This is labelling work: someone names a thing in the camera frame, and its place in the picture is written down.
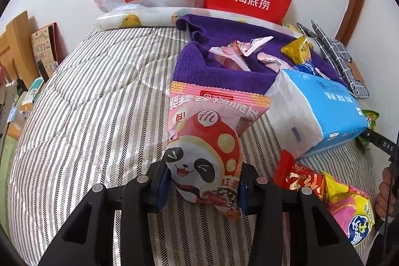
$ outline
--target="candy wrapper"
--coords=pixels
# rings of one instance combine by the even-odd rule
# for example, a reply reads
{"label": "candy wrapper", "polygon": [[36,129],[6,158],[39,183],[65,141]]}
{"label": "candy wrapper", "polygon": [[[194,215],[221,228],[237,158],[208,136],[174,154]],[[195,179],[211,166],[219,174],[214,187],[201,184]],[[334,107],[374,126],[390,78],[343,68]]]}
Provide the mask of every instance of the candy wrapper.
{"label": "candy wrapper", "polygon": [[[370,130],[374,130],[376,127],[376,121],[380,117],[380,114],[377,113],[376,111],[371,111],[369,109],[362,109],[362,112],[364,116],[367,119],[368,122],[368,128]],[[360,143],[364,146],[364,148],[368,148],[370,141],[363,139],[362,137],[358,137]]]}
{"label": "candy wrapper", "polygon": [[291,70],[302,71],[303,73],[307,73],[310,75],[314,75],[317,77],[323,77],[325,79],[329,79],[325,74],[323,74],[314,64],[309,60],[304,62],[303,64],[297,64],[294,67],[290,68]]}
{"label": "candy wrapper", "polygon": [[310,187],[320,200],[324,198],[324,176],[315,173],[310,168],[297,164],[294,157],[282,150],[280,162],[273,180],[278,186],[290,190]]}
{"label": "candy wrapper", "polygon": [[172,82],[166,164],[180,194],[240,216],[240,135],[270,106],[264,95]]}
{"label": "candy wrapper", "polygon": [[306,36],[301,36],[282,47],[281,52],[290,58],[294,64],[303,64],[310,60],[310,50]]}
{"label": "candy wrapper", "polygon": [[250,54],[259,51],[272,38],[272,36],[266,36],[264,38],[255,38],[251,42],[236,41],[236,43],[242,54],[248,57]]}
{"label": "candy wrapper", "polygon": [[285,62],[284,60],[281,60],[280,58],[277,58],[275,56],[271,56],[270,54],[259,52],[257,55],[257,58],[267,68],[271,69],[275,73],[278,73],[280,71],[280,69],[290,69],[291,68],[291,66],[287,62]]}
{"label": "candy wrapper", "polygon": [[251,71],[245,61],[241,57],[241,52],[237,48],[237,44],[233,43],[229,46],[212,47],[209,49],[215,55],[215,59],[220,62],[224,68]]}
{"label": "candy wrapper", "polygon": [[323,174],[328,210],[352,245],[356,246],[367,237],[375,222],[370,197],[357,188],[341,183],[329,173]]}

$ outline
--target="green snack packet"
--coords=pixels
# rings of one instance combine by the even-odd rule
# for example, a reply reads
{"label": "green snack packet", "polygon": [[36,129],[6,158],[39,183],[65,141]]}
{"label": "green snack packet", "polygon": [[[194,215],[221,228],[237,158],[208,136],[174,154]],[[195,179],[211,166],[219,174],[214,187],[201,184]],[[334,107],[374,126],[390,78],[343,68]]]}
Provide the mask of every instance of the green snack packet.
{"label": "green snack packet", "polygon": [[[376,111],[371,111],[369,109],[362,109],[362,112],[367,119],[368,128],[370,130],[374,130],[374,128],[376,127],[376,120],[378,119],[380,114],[377,113]],[[359,139],[360,143],[364,146],[364,148],[368,147],[370,141],[363,139],[362,137],[358,137],[358,139]]]}

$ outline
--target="bed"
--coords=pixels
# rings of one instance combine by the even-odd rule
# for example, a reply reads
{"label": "bed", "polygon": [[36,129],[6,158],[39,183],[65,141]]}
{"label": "bed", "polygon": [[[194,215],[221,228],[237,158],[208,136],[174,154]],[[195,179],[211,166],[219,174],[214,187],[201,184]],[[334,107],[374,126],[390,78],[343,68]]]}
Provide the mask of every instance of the bed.
{"label": "bed", "polygon": [[[28,264],[39,262],[94,184],[126,184],[161,159],[168,139],[169,86],[178,54],[190,41],[175,27],[95,29],[59,66],[25,123],[9,177],[10,236]],[[272,178],[280,148],[266,115],[241,141],[245,162]],[[376,198],[373,157],[354,141],[302,163]],[[230,221],[212,206],[185,201],[172,186],[163,211],[148,220],[156,265],[248,263],[253,216]],[[284,265],[289,264],[287,221]],[[118,212],[114,224],[114,265],[120,265]],[[373,237],[356,248],[359,254]]]}

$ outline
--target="yellow snack bag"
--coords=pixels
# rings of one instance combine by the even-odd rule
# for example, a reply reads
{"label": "yellow snack bag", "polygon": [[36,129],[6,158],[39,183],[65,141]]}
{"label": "yellow snack bag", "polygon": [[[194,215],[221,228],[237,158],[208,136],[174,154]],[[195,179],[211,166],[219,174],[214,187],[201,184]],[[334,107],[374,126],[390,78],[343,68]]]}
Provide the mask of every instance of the yellow snack bag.
{"label": "yellow snack bag", "polygon": [[327,208],[353,246],[371,231],[375,220],[370,197],[361,190],[345,185],[329,173],[325,177]]}
{"label": "yellow snack bag", "polygon": [[294,64],[302,64],[310,60],[310,50],[306,36],[301,36],[283,46],[281,52],[289,57]]}

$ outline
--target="tissue pack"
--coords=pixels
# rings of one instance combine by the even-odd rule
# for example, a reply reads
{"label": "tissue pack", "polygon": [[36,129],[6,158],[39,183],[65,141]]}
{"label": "tissue pack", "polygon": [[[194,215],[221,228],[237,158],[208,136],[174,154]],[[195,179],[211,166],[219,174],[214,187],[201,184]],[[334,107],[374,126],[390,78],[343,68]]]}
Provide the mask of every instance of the tissue pack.
{"label": "tissue pack", "polygon": [[344,144],[368,126],[356,100],[335,81],[282,69],[265,95],[280,147],[295,159]]}

